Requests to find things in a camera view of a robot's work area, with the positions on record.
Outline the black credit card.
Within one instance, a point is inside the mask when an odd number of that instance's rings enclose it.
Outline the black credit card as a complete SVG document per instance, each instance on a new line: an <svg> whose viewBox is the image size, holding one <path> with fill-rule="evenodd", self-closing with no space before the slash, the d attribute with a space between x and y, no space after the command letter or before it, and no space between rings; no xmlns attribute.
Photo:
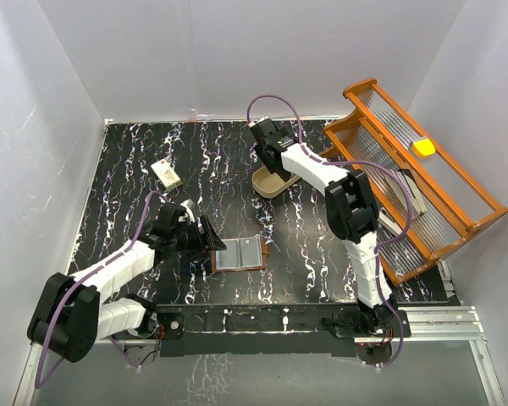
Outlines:
<svg viewBox="0 0 508 406"><path fill-rule="evenodd" d="M239 248L242 268L257 268L262 265L262 246L257 236L240 239Z"/></svg>
<svg viewBox="0 0 508 406"><path fill-rule="evenodd" d="M219 250L215 253L216 269L219 271L237 269L240 264L238 241L235 239L226 239L224 244L226 249Z"/></svg>

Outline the orange leather card holder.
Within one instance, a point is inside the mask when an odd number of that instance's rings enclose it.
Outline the orange leather card holder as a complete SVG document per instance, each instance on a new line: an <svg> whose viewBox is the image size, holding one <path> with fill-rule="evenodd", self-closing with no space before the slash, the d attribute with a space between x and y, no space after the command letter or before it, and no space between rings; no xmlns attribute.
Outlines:
<svg viewBox="0 0 508 406"><path fill-rule="evenodd" d="M262 235L223 239L224 250L212 252L212 272L251 272L267 269L269 248Z"/></svg>

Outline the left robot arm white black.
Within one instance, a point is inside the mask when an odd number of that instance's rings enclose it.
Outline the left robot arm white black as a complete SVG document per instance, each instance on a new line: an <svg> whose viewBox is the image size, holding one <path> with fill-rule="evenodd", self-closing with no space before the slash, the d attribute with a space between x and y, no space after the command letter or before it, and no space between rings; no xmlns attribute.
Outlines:
<svg viewBox="0 0 508 406"><path fill-rule="evenodd" d="M225 248L207 216L194 217L186 204L166 203L157 219L144 222L108 257L70 276L51 275L27 337L71 363L83 359L95 341L118 332L150 337L158 324L150 303L133 297L112 302L110 296L173 253L194 261Z"/></svg>

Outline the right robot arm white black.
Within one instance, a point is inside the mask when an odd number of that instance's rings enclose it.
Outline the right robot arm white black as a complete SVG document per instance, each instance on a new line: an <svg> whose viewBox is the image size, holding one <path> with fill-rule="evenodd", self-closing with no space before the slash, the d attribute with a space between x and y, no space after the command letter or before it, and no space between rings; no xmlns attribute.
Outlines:
<svg viewBox="0 0 508 406"><path fill-rule="evenodd" d="M283 180L297 175L323 195L327 224L344 242L356 275L362 329L382 334L391 324L395 299L375 252L379 210L367 175L314 153L271 118L251 121L248 128L256 154L271 174Z"/></svg>

